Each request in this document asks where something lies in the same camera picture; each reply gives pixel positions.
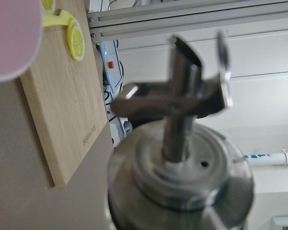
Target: lemon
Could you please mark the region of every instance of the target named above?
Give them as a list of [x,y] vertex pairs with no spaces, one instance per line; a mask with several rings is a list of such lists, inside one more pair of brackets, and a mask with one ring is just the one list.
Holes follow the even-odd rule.
[[79,22],[75,18],[70,18],[68,20],[68,27],[67,27],[67,41],[68,41],[69,47],[71,46],[71,37],[72,37],[71,36],[72,35],[71,32],[72,32],[72,29],[73,29],[74,26],[79,26],[80,27]]
[[41,0],[42,6],[43,6],[43,12],[46,13],[54,13],[54,10],[56,9],[56,1],[55,0]]
[[84,38],[81,28],[77,25],[73,26],[70,34],[68,35],[70,43],[69,48],[73,59],[81,61],[84,57]]

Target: metal frame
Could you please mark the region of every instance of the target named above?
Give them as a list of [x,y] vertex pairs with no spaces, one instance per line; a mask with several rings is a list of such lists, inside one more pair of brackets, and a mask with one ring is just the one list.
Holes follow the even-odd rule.
[[90,12],[92,42],[288,17],[288,0],[182,0]]

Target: pink object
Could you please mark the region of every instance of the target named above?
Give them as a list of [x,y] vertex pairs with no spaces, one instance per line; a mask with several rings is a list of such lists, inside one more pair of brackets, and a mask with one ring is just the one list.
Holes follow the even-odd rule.
[[42,38],[40,0],[0,0],[0,82],[25,72]]

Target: white wall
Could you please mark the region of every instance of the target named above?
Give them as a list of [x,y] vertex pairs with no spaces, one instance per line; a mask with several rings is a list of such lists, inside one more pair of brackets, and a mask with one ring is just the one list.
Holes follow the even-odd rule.
[[[114,0],[84,0],[89,4],[89,11],[107,11],[108,5]],[[132,7],[135,0],[116,0],[109,7],[110,10]]]
[[249,230],[271,230],[271,217],[288,216],[288,193],[256,194],[248,217]]
[[[245,154],[288,151],[288,18],[178,32],[217,72],[216,33],[228,36],[234,105],[198,122],[229,137]],[[120,40],[125,83],[166,81],[167,34]],[[288,215],[288,165],[253,168],[256,199],[249,230],[269,230],[271,217]]]

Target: cable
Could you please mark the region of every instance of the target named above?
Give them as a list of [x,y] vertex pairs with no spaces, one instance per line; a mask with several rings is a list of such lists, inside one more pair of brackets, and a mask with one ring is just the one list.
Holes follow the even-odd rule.
[[108,91],[104,91],[104,94],[106,94],[105,101],[110,97],[110,93]]
[[100,7],[100,12],[102,11],[102,3],[104,2],[104,0],[101,0],[101,7]]
[[111,5],[113,2],[115,2],[115,1],[117,1],[117,0],[113,0],[112,2],[110,2],[110,4],[108,5],[108,10],[109,10],[109,8],[110,8],[110,5]]
[[123,87],[123,83],[120,84],[120,92],[121,92],[122,87]]
[[122,70],[122,75],[123,75],[123,77],[124,77],[124,66],[123,66],[123,64],[122,64],[121,61],[120,61],[120,66],[121,66],[121,70]]
[[109,122],[111,122],[112,120],[114,120],[116,118],[116,115],[114,117],[112,117]]

